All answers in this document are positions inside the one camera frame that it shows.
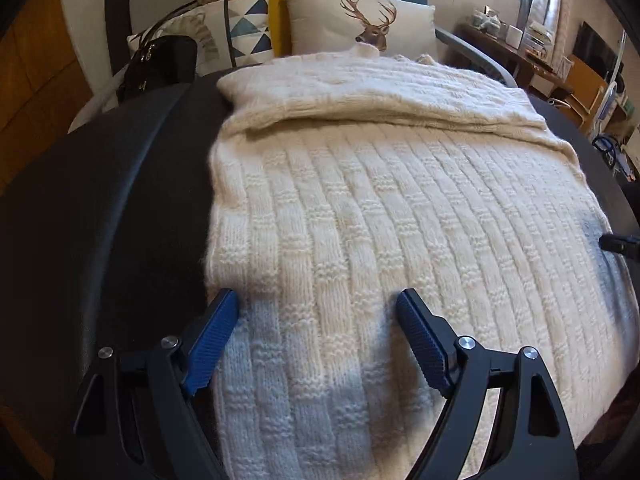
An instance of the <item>ribbed knit texture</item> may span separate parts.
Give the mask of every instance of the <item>ribbed knit texture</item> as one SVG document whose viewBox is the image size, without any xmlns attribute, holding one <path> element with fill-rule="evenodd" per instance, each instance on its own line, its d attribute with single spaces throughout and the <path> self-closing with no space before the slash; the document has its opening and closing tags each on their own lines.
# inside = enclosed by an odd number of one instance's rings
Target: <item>ribbed knit texture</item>
<svg viewBox="0 0 640 480">
<path fill-rule="evenodd" d="M 210 154 L 206 277 L 241 299 L 213 382 L 232 480 L 405 478 L 443 406 L 394 319 L 408 286 L 487 348 L 536 346 L 586 436 L 638 361 L 638 306 L 524 92 L 366 46 L 219 88 L 236 111 Z"/>
</svg>

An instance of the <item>deer head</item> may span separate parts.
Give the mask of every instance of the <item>deer head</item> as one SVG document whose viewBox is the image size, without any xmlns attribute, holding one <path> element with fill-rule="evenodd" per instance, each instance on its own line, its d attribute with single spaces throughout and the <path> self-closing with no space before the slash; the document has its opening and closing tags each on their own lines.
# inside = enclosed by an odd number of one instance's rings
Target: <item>deer head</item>
<svg viewBox="0 0 640 480">
<path fill-rule="evenodd" d="M 398 11 L 393 3 L 389 2 L 389 7 L 380 3 L 380 7 L 384 11 L 380 10 L 382 14 L 382 22 L 379 25 L 370 23 L 364 14 L 358 10 L 358 2 L 360 0 L 341 0 L 340 6 L 346 10 L 345 14 L 350 18 L 356 18 L 360 20 L 364 30 L 359 36 L 356 36 L 356 41 L 359 43 L 369 43 L 375 46 L 380 52 L 386 50 L 386 35 L 389 32 L 390 25 L 396 20 Z"/>
</svg>

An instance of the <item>silver screw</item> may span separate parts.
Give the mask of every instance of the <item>silver screw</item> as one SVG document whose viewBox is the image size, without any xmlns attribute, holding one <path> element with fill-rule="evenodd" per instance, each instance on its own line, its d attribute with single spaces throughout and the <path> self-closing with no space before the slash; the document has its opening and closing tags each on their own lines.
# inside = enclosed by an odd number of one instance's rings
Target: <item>silver screw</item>
<svg viewBox="0 0 640 480">
<path fill-rule="evenodd" d="M 462 346 L 462 348 L 466 348 L 467 350 L 471 350 L 476 346 L 476 340 L 468 335 L 463 335 L 460 339 L 458 339 L 458 344 Z"/>
<path fill-rule="evenodd" d="M 170 350 L 171 348 L 175 348 L 178 345 L 178 338 L 175 335 L 168 335 L 167 337 L 163 337 L 160 342 L 160 346 L 165 350 Z"/>
<path fill-rule="evenodd" d="M 536 357 L 538 357 L 538 351 L 533 348 L 533 346 L 525 346 L 522 350 L 522 353 L 524 354 L 524 357 L 527 357 L 529 359 L 535 359 Z"/>
<path fill-rule="evenodd" d="M 110 346 L 103 346 L 98 350 L 98 357 L 100 359 L 108 359 L 113 355 L 113 348 Z"/>
</svg>

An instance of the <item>pillow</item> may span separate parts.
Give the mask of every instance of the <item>pillow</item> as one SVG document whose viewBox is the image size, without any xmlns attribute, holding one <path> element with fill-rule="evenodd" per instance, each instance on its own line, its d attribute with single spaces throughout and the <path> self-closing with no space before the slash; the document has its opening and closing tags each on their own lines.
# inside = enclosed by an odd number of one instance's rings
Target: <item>pillow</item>
<svg viewBox="0 0 640 480">
<path fill-rule="evenodd" d="M 219 0 L 168 20 L 153 35 L 189 36 L 198 44 L 196 74 L 273 59 L 269 32 L 269 0 Z M 129 36 L 129 49 L 138 49 L 148 29 Z"/>
<path fill-rule="evenodd" d="M 402 0 L 286 0 L 293 54 L 334 52 L 356 41 L 378 47 L 384 56 L 420 54 L 438 59 L 435 7 Z"/>
</svg>

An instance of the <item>wooden desk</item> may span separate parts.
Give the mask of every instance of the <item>wooden desk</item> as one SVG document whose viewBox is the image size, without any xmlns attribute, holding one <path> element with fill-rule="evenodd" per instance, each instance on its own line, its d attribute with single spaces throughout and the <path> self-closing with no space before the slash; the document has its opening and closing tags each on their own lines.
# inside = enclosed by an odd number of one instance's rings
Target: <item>wooden desk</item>
<svg viewBox="0 0 640 480">
<path fill-rule="evenodd" d="M 475 27 L 465 23 L 465 25 L 461 26 L 460 37 L 478 50 L 482 50 L 482 52 L 495 59 L 511 73 L 514 73 L 517 67 L 518 72 L 514 78 L 520 88 L 528 89 L 533 76 L 537 75 L 556 86 L 555 92 L 559 93 L 559 95 L 556 94 L 558 99 L 563 99 L 565 96 L 574 92 L 574 89 L 562 81 L 556 74 L 536 64 L 529 59 L 526 54 L 521 53 L 511 45 L 492 38 L 482 30 L 477 30 Z"/>
</svg>

